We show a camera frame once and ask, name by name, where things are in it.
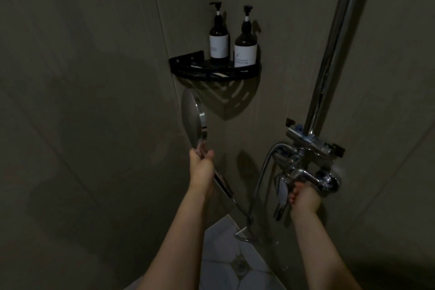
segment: black corner shelf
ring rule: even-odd
[[[171,73],[177,77],[203,82],[230,82],[257,77],[260,65],[234,67],[234,62],[214,65],[204,60],[204,51],[197,51],[169,59]]]

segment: pump bottle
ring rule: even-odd
[[[252,6],[243,7],[245,20],[242,23],[242,33],[234,42],[234,67],[253,65],[257,58],[257,37],[251,33],[252,24],[249,21],[249,13]]]
[[[228,30],[224,25],[224,19],[220,15],[222,3],[210,2],[215,5],[216,16],[215,25],[210,30],[210,56],[211,62],[216,64],[228,63],[230,58],[228,54]]]

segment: white label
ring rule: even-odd
[[[228,35],[210,36],[210,56],[212,58],[226,58],[228,56]]]
[[[257,45],[234,46],[234,67],[246,67],[255,64],[257,57]]]

